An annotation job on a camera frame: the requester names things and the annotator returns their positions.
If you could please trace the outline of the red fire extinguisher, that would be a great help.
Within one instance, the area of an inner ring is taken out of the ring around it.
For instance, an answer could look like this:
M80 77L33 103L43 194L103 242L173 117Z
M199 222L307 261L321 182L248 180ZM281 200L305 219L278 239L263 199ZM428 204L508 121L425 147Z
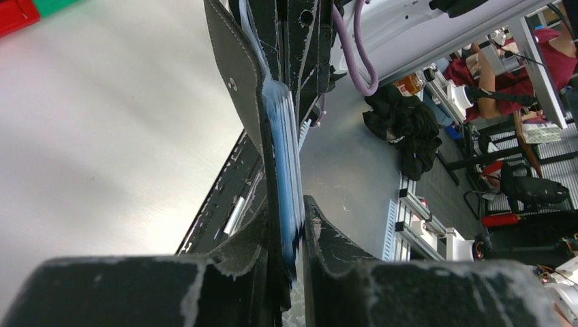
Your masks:
M522 218L516 213L501 213L497 215L487 215L481 218L481 222L486 228L516 225L521 220Z

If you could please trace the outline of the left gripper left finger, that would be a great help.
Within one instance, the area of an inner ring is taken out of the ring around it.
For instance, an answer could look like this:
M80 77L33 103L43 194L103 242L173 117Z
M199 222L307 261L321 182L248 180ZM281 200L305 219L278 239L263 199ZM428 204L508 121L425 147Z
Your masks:
M270 326L267 220L204 255L54 258L23 283L2 326Z

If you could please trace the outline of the black cloth pile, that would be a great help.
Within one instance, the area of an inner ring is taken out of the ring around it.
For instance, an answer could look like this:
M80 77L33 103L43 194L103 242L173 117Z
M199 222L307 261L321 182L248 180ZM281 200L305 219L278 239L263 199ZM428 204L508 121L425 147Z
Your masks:
M399 153L399 171L411 181L419 181L433 168L442 145L440 127L430 107L418 96L404 96L393 85L386 85L365 102L371 110L363 122L377 138L388 142Z

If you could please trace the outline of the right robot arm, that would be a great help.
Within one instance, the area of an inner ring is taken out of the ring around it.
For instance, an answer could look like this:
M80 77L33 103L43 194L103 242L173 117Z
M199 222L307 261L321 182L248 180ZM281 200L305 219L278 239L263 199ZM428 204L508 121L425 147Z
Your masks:
M546 1L248 1L249 19L271 62L286 81L302 121L329 91L331 74L356 85L392 82L435 59L508 27L540 99L551 99L543 56L524 22Z

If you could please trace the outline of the orange drink bottle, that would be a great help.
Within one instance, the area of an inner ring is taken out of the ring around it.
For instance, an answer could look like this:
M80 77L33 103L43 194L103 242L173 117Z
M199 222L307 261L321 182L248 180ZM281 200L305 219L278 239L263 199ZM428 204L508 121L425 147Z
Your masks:
M417 95L425 88L425 84L426 79L423 72L414 72L393 83L404 97Z

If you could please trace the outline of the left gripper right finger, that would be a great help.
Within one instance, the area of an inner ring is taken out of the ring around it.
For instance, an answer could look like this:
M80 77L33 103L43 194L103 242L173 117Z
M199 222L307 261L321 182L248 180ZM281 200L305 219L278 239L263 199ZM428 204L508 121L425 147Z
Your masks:
M559 326L546 289L522 264L385 262L342 234L305 196L308 326Z

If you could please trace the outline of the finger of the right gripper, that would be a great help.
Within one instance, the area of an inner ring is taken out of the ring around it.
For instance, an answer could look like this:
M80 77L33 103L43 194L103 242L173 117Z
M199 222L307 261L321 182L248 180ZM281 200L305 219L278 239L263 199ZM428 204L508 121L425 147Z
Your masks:
M277 1L281 76L301 123L329 90L333 1Z
M281 80L275 1L228 1L228 11L254 51L262 77Z

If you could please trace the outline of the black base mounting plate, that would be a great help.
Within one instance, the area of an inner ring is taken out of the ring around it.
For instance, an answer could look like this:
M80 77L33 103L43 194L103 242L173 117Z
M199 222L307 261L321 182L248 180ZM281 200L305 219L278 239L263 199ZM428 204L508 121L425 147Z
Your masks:
M242 132L185 233L177 255L208 253L228 238L226 226L240 217L234 211L243 208L261 166L258 150Z

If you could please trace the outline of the black leather card holder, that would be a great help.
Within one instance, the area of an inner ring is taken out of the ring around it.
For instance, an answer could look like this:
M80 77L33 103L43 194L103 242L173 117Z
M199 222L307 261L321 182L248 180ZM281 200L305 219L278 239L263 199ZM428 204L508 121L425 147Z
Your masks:
M221 1L204 10L217 68L245 131L262 156L267 185L269 284L281 311L292 306L296 261L305 222L299 129L288 86L272 77L249 1L239 19Z

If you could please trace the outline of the person in red shirt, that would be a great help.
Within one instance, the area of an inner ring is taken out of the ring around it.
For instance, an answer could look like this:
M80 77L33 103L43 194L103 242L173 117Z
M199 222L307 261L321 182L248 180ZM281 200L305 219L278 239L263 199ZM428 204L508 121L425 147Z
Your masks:
M575 35L565 23L560 24L559 31L542 28L534 30L534 35L537 38L555 90L561 91L571 80L577 66ZM487 91L497 91L510 95L532 95L534 93L534 86L526 69L521 68L517 74L497 75L484 54L480 52L479 46L475 45L474 48L478 55L479 77L473 77L465 59L454 59L442 66L442 73L447 80L453 81L457 86L480 87ZM466 121L507 116L522 108L521 104L515 102L481 98L474 103L473 107L466 110Z

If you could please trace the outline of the green plastic bin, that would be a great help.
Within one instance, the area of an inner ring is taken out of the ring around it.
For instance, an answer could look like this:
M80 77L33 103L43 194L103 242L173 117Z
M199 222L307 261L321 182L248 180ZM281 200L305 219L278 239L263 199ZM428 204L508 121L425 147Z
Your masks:
M78 3L80 0L33 0L41 18L49 17L65 8Z

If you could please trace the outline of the red plastic bin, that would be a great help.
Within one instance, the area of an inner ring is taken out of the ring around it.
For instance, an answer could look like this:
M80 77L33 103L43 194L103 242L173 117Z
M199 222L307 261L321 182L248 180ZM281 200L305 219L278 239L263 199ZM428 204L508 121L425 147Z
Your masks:
M1 0L1 37L40 21L32 0Z

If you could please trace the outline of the black office chair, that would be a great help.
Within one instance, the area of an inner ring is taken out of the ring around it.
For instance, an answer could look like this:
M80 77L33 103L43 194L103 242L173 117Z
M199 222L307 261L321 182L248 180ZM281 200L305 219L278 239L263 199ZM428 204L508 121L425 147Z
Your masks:
M554 208L570 199L570 190L563 184L532 175L532 167L526 163L510 165L503 161L497 176L480 174L498 183L496 195L504 195L512 213L537 213Z

